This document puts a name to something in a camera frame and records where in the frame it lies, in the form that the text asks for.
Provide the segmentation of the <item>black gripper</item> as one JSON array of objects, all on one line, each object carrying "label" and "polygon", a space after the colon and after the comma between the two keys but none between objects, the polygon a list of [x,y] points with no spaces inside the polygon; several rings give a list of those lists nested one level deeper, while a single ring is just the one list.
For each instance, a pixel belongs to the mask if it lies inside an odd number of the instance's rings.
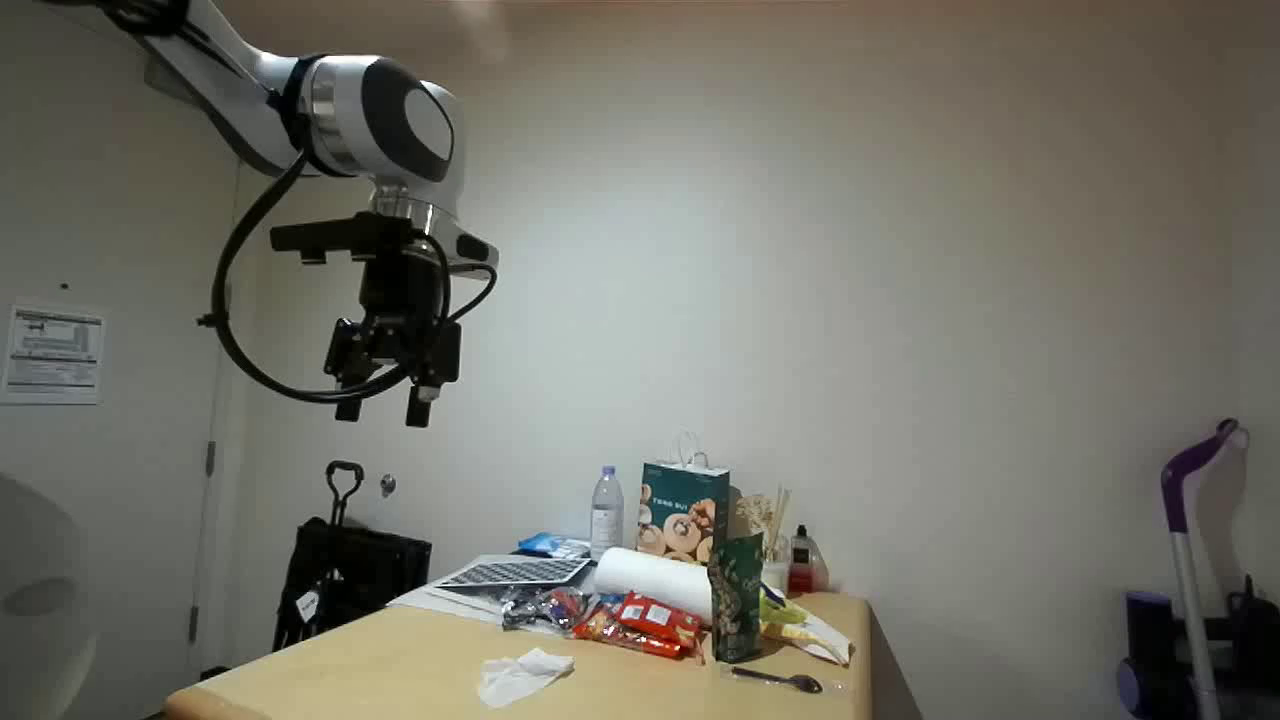
[{"label": "black gripper", "polygon": [[459,376],[459,325],[447,315],[447,272],[421,257],[382,254],[364,265],[359,320],[338,320],[322,374],[344,388],[335,419],[359,419],[377,382],[417,382],[402,423],[427,429],[438,384]]}]

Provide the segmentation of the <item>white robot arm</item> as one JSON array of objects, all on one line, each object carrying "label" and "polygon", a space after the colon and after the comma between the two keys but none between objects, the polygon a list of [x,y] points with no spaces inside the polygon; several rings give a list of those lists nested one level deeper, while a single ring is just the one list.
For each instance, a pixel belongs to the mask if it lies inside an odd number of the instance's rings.
[{"label": "white robot arm", "polygon": [[[367,397],[406,388],[406,429],[422,429],[430,402],[459,376],[459,320],[453,280],[495,280],[495,254],[459,227],[462,129],[453,91],[388,57],[279,57],[246,43],[217,0],[86,0],[141,41],[161,69],[208,112],[221,135],[271,185],[234,221],[211,276],[208,328],[255,384],[331,403],[357,419]],[[359,276],[359,320],[331,328],[326,388],[293,388],[268,376],[234,340],[226,276],[255,225],[309,174],[367,182],[370,202],[347,221],[279,225],[276,254],[319,265],[347,254]]]}]

